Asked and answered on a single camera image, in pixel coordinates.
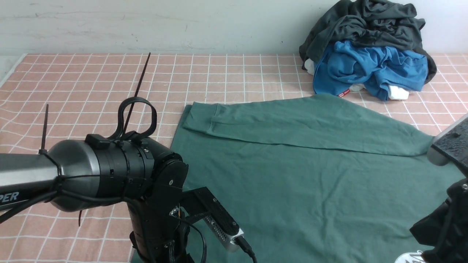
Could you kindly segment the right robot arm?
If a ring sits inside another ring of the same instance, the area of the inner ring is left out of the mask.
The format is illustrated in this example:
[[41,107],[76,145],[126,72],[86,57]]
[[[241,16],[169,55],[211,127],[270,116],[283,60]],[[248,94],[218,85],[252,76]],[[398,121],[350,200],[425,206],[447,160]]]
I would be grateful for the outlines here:
[[422,253],[427,263],[468,261],[467,179],[451,185],[447,194],[438,208],[410,228],[419,244],[433,247]]

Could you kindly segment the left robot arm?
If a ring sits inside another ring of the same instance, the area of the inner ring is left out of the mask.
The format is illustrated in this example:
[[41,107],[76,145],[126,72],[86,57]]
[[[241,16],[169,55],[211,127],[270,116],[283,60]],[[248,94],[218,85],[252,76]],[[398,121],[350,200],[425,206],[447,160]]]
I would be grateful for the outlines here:
[[192,263],[189,228],[177,212],[188,165],[164,145],[64,140],[38,154],[2,153],[0,161],[1,222],[40,202],[67,213],[126,202],[144,262]]

